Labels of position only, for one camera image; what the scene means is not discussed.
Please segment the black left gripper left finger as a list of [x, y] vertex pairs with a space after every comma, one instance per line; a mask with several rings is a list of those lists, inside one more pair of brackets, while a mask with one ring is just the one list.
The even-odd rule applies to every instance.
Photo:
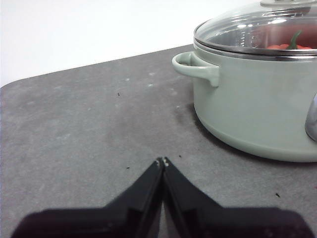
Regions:
[[25, 216], [13, 238], [150, 238], [159, 230], [164, 163], [157, 158], [104, 207], [47, 209]]

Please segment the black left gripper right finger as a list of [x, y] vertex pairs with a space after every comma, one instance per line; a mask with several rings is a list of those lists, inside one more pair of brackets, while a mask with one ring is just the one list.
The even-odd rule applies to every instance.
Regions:
[[167, 158], [164, 205], [181, 238], [312, 238], [301, 215], [276, 207], [222, 207]]

